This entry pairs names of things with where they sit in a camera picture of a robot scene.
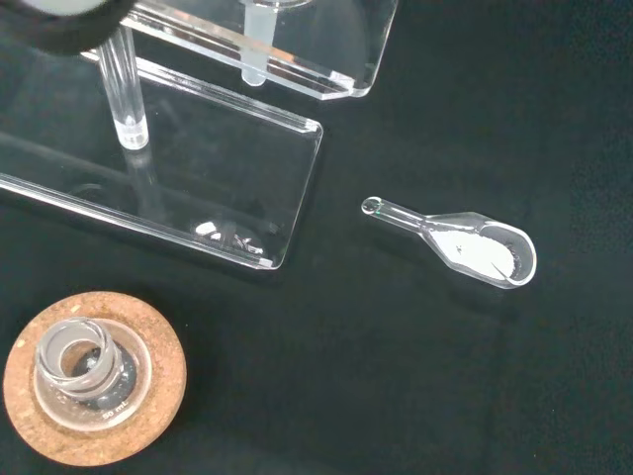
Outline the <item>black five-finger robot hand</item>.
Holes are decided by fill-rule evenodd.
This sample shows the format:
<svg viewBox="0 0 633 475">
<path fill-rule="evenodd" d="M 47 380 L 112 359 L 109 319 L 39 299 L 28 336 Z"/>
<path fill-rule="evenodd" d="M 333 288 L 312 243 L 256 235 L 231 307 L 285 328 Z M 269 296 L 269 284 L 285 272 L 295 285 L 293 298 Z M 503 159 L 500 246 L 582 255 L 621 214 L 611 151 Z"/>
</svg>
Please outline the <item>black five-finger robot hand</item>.
<svg viewBox="0 0 633 475">
<path fill-rule="evenodd" d="M 3 1 L 1 33 L 44 52 L 74 55 L 101 45 L 133 1 Z"/>
</svg>

